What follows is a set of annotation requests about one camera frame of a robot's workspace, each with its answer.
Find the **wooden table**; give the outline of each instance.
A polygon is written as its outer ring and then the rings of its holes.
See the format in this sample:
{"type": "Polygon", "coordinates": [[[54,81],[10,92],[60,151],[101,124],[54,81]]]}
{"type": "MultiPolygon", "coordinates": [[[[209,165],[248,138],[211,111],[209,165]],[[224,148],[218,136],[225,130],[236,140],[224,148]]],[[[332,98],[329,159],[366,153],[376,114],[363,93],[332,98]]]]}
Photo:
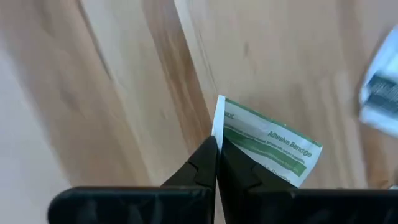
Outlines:
{"type": "Polygon", "coordinates": [[[393,0],[1,1],[1,80],[9,87],[1,108],[22,102],[1,110],[12,115],[2,133],[13,127],[19,136],[0,137],[2,152],[13,153],[1,154],[13,161],[1,174],[21,174],[31,186],[14,189],[26,195],[15,207],[32,203],[27,220],[44,223],[45,202],[68,186],[161,184],[210,134],[217,94],[324,144],[303,187],[388,187],[398,141],[358,123],[357,98],[374,51],[398,23],[397,7],[393,0]],[[27,142],[36,161],[25,162],[27,142]]]}

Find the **green and white packaging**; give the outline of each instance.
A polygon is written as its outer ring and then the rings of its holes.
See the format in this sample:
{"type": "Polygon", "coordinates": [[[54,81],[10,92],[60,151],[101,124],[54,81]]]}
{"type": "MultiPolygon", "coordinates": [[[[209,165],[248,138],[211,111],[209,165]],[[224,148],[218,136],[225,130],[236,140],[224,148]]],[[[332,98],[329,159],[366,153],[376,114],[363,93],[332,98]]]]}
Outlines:
{"type": "Polygon", "coordinates": [[[316,141],[221,95],[211,134],[219,150],[225,136],[251,159],[296,187],[307,178],[322,151],[316,141]]]}

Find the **wood grain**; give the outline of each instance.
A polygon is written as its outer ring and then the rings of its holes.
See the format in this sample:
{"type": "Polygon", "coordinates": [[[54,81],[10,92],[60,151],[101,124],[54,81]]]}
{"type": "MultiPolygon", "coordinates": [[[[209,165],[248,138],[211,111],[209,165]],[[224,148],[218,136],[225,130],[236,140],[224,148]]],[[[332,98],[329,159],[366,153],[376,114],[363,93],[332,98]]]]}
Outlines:
{"type": "Polygon", "coordinates": [[[158,3],[82,1],[153,184],[170,177],[210,133],[177,14],[158,3]]]}
{"type": "Polygon", "coordinates": [[[21,195],[0,222],[25,206],[45,223],[69,186],[161,184],[209,135],[217,94],[324,144],[303,187],[388,187],[398,142],[358,123],[357,95],[397,6],[0,1],[1,189],[21,195]]]}
{"type": "Polygon", "coordinates": [[[224,94],[322,142],[303,187],[391,183],[392,140],[358,124],[357,94],[377,40],[398,22],[394,1],[175,4],[209,111],[224,94]]]}
{"type": "Polygon", "coordinates": [[[150,184],[76,1],[2,1],[14,74],[72,185],[150,184]]]}

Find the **black plastic part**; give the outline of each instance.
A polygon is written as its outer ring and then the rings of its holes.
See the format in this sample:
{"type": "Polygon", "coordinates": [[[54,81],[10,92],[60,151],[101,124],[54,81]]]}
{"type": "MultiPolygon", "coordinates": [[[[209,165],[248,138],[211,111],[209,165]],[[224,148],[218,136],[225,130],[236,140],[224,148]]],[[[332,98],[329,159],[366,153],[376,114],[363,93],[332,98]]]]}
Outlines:
{"type": "Polygon", "coordinates": [[[77,187],[50,204],[50,224],[213,223],[217,143],[209,137],[161,187],[77,187]]]}
{"type": "Polygon", "coordinates": [[[53,199],[48,220],[50,224],[213,223],[216,172],[227,224],[398,223],[398,190],[297,189],[226,138],[220,153],[214,137],[164,185],[70,189],[53,199]]]}
{"type": "Polygon", "coordinates": [[[271,191],[296,189],[223,139],[218,185],[226,223],[249,223],[254,199],[251,190],[271,191]]]}
{"type": "Polygon", "coordinates": [[[204,187],[79,187],[50,205],[51,224],[211,223],[213,192],[204,187]]]}
{"type": "Polygon", "coordinates": [[[202,186],[215,189],[218,149],[216,139],[208,137],[186,163],[162,186],[202,186]]]}
{"type": "Polygon", "coordinates": [[[217,179],[227,224],[398,223],[398,190],[297,189],[226,138],[217,179]]]}

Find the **white packaging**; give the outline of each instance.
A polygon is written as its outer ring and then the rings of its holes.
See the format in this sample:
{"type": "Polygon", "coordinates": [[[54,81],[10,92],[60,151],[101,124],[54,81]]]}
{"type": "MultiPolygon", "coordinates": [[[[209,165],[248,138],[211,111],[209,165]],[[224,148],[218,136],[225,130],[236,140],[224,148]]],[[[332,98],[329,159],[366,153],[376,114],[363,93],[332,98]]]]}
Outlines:
{"type": "Polygon", "coordinates": [[[285,124],[219,96],[212,135],[223,136],[268,170],[299,187],[314,168],[322,145],[285,124]]]}
{"type": "Polygon", "coordinates": [[[390,32],[372,61],[359,102],[363,123],[398,137],[398,27],[390,32]]]}

